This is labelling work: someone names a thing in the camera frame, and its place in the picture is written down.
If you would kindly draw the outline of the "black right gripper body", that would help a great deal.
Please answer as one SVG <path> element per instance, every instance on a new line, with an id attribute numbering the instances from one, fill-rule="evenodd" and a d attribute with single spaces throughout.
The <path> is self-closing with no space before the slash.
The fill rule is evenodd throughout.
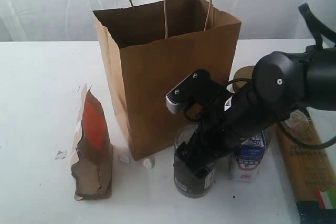
<path id="1" fill-rule="evenodd" d="M 266 107 L 252 82 L 233 94 L 232 105 L 224 110 L 229 91 L 216 82 L 197 86 L 195 102 L 202 107 L 195 137 L 197 156 L 226 156 L 243 140 L 278 121 L 276 112 Z"/>

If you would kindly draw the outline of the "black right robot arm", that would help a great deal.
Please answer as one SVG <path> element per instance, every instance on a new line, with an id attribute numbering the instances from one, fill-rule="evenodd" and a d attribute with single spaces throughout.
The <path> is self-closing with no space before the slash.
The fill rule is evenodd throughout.
<path id="1" fill-rule="evenodd" d="M 177 155 L 196 176 L 244 140 L 286 120 L 300 107 L 335 110 L 335 48 L 301 54 L 280 51 L 262 57 L 235 93 L 200 69 L 178 86 L 186 109 L 201 106 L 197 131 Z"/>

